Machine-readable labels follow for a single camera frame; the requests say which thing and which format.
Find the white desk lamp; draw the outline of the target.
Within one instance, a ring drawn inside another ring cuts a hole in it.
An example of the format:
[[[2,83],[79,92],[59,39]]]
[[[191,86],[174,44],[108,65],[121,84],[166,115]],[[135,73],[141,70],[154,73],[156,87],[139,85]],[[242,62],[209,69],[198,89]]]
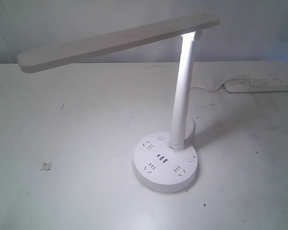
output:
[[[17,56],[17,62],[22,72],[35,73],[181,36],[171,131],[146,136],[133,153],[134,173],[144,186],[158,193],[176,193],[193,182],[198,165],[192,146],[195,121],[188,115],[194,45],[204,29],[219,24],[220,18],[209,13],[182,16],[25,51]]]

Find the white power strip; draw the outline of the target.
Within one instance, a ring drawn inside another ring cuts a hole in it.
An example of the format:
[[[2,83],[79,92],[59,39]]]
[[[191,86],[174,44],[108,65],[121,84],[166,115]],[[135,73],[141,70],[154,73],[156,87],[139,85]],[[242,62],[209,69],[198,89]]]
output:
[[[275,73],[232,74],[223,85],[230,93],[288,92],[288,76]]]

